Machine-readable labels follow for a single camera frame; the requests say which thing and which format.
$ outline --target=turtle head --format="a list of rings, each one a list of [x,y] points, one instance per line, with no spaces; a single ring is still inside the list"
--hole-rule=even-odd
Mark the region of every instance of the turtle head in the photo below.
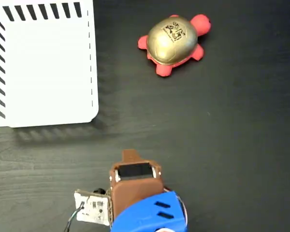
[[[196,29],[198,36],[205,35],[211,28],[209,18],[203,14],[198,14],[190,21]]]

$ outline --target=wire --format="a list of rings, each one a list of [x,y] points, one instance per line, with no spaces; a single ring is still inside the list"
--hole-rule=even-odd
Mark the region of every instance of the wire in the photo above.
[[[70,226],[71,226],[73,218],[77,215],[77,213],[79,211],[81,211],[84,208],[84,204],[85,204],[85,202],[81,202],[81,205],[72,213],[71,217],[68,220],[66,228],[64,229],[63,232],[69,232],[70,231]]]

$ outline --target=white circuit board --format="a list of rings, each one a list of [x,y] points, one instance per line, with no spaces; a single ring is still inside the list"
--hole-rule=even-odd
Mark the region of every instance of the white circuit board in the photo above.
[[[78,221],[110,225],[109,199],[107,196],[92,193],[91,195],[74,193],[75,207],[78,208],[84,202],[84,208],[76,216]]]

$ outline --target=table surface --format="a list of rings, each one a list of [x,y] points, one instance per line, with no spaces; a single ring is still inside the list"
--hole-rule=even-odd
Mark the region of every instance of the table surface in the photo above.
[[[205,56],[159,78],[137,40],[207,14]],[[163,167],[192,232],[290,232],[290,0],[95,1],[100,112],[0,128],[0,232],[59,232],[75,189],[107,188],[121,150]],[[107,227],[73,222],[71,232]]]

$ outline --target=dashed line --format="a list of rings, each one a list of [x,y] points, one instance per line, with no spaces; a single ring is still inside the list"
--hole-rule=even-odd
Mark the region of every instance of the dashed line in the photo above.
[[[90,60],[90,83],[92,84],[92,66],[91,66],[91,43],[90,43],[90,31],[88,32],[88,38],[89,38],[89,60]]]

